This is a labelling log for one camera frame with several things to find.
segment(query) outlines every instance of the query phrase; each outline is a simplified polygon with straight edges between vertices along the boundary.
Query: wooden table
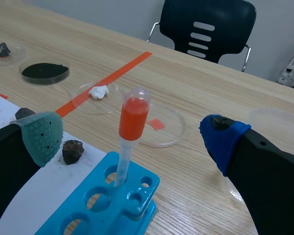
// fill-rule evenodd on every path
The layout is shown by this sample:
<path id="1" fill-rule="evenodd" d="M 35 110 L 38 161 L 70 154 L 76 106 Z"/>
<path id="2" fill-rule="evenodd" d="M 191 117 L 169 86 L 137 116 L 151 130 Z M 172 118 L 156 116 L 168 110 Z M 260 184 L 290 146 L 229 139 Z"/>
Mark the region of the wooden table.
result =
<path id="1" fill-rule="evenodd" d="M 35 111 L 56 110 L 70 100 L 74 89 L 100 81 L 143 52 L 151 52 L 116 83 L 147 89 L 154 103 L 180 111 L 187 129 L 171 147 L 138 145 L 133 152 L 133 161 L 161 179 L 154 196 L 159 213 L 147 234 L 257 234 L 248 211 L 236 207 L 225 192 L 198 123 L 211 113 L 246 122 L 249 111 L 259 108 L 294 114 L 294 89 L 16 0 L 0 1 L 2 41 L 24 45 L 26 59 L 48 55 L 70 63 L 70 77 L 52 86 L 22 81 L 20 63 L 0 67 L 0 93 Z M 118 151 L 119 116 L 120 112 L 92 116 L 74 110 L 63 118 L 64 129 L 105 152 Z"/>

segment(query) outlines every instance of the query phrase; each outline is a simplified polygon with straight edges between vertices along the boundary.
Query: test tube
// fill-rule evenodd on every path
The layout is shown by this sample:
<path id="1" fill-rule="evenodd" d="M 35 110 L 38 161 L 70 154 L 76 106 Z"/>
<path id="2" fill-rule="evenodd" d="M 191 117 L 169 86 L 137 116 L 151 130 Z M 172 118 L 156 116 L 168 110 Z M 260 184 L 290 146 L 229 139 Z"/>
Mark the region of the test tube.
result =
<path id="1" fill-rule="evenodd" d="M 120 155 L 114 187 L 125 183 L 133 147 L 142 136 L 150 104 L 150 94 L 134 88 L 125 95 L 119 126 Z"/>

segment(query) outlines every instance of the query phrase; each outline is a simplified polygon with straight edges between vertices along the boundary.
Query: small rock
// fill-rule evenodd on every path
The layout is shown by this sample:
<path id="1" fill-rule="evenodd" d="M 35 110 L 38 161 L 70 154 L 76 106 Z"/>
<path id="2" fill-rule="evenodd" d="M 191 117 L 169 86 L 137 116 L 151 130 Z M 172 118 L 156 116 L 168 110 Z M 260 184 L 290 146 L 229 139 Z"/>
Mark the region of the small rock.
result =
<path id="1" fill-rule="evenodd" d="M 24 118 L 24 117 L 27 117 L 27 116 L 30 116 L 30 115 L 33 115 L 33 114 L 36 114 L 34 111 L 28 109 L 28 108 L 20 108 L 16 114 L 15 114 L 15 118 L 16 120 L 19 120 L 21 118 Z"/>
<path id="2" fill-rule="evenodd" d="M 7 57 L 9 56 L 11 51 L 9 50 L 8 46 L 5 43 L 0 44 L 0 57 Z"/>
<path id="3" fill-rule="evenodd" d="M 84 152 L 83 143 L 80 141 L 66 141 L 63 145 L 63 160 L 67 165 L 76 163 Z"/>

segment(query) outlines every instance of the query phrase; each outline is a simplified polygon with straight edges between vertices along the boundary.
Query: test tube rack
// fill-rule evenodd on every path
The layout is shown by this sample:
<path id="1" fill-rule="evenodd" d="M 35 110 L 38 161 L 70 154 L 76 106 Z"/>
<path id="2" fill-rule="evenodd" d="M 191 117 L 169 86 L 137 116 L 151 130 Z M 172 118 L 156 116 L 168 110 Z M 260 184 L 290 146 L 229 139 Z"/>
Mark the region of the test tube rack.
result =
<path id="1" fill-rule="evenodd" d="M 118 153 L 108 153 L 36 235 L 63 235 L 67 225 L 78 219 L 80 222 L 71 235 L 143 235 L 156 214 L 151 198 L 160 179 L 130 162 L 122 186 L 106 184 L 106 177 L 116 172 L 118 160 Z M 99 193 L 100 197 L 87 209 L 88 200 Z"/>

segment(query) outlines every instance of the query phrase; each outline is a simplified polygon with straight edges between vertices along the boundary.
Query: orange liquid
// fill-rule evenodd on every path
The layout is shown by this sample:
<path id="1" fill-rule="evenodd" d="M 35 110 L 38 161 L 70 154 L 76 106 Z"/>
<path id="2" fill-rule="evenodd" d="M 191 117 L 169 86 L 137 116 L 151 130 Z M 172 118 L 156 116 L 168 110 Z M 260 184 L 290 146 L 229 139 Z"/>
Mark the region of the orange liquid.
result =
<path id="1" fill-rule="evenodd" d="M 148 103 L 139 98 L 129 98 L 122 106 L 119 135 L 134 141 L 142 136 L 148 115 Z"/>

